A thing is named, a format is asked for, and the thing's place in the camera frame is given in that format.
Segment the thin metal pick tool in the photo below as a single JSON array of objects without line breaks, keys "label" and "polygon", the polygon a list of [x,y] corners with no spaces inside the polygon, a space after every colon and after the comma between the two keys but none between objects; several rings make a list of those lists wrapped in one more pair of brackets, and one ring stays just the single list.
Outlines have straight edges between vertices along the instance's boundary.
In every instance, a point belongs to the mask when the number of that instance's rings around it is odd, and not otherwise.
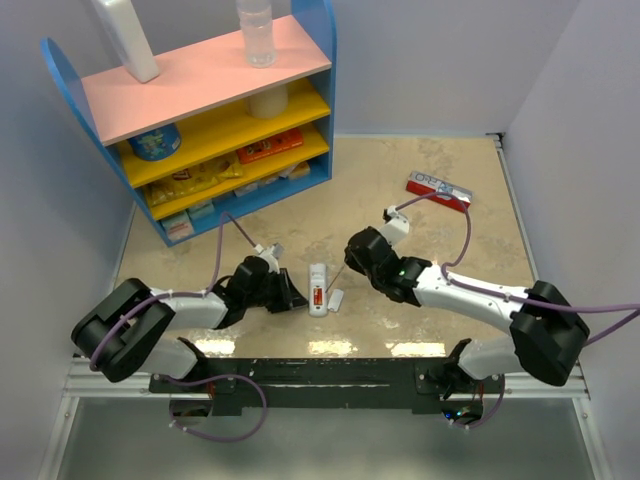
[{"label": "thin metal pick tool", "polygon": [[342,272],[345,269],[346,264],[342,264],[340,266],[340,268],[335,272],[335,275],[332,277],[332,279],[330,280],[328,286],[325,289],[325,293],[329,293],[329,291],[331,290],[331,288],[334,286],[335,282],[338,280],[338,278],[340,277],[340,275],[342,274]]}]

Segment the white remote control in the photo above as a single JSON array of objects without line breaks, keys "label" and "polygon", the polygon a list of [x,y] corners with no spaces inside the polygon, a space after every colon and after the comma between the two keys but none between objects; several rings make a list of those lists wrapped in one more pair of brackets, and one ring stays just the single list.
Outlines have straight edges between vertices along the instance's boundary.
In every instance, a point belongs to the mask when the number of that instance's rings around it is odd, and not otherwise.
[{"label": "white remote control", "polygon": [[309,315],[321,318],[327,315],[327,266],[313,263],[309,266]]}]

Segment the white battery cover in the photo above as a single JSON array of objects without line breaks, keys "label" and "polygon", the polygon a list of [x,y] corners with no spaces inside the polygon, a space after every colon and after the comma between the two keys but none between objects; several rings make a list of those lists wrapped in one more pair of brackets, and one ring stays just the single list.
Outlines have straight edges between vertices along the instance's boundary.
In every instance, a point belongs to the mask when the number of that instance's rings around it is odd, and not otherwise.
[{"label": "white battery cover", "polygon": [[344,298],[344,291],[341,289],[334,289],[328,301],[328,310],[337,313],[341,307]]}]

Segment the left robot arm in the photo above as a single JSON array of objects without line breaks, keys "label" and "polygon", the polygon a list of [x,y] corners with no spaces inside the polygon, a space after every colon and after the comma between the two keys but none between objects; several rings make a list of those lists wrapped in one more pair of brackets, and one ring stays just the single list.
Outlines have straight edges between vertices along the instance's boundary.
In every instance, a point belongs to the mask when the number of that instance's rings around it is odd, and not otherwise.
[{"label": "left robot arm", "polygon": [[307,305],[285,268],[253,255],[211,290],[162,291],[130,278],[76,324],[71,341],[112,383],[137,372],[158,373],[196,392],[207,380],[207,368],[198,362],[203,354],[188,340],[166,337],[167,331],[223,330],[252,308],[279,314]]}]

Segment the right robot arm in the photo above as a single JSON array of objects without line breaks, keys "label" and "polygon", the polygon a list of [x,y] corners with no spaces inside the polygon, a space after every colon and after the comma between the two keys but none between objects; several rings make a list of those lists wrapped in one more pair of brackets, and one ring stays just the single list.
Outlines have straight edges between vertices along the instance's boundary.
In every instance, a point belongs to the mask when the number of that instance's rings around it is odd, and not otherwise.
[{"label": "right robot arm", "polygon": [[439,265],[417,257],[400,257],[376,229],[354,234],[345,263],[396,303],[452,311],[503,332],[488,342],[461,340],[427,378],[452,392],[469,392],[494,375],[525,372],[551,386],[567,379],[590,330],[569,311],[553,285],[507,286],[488,295],[491,284],[460,275],[443,275]]}]

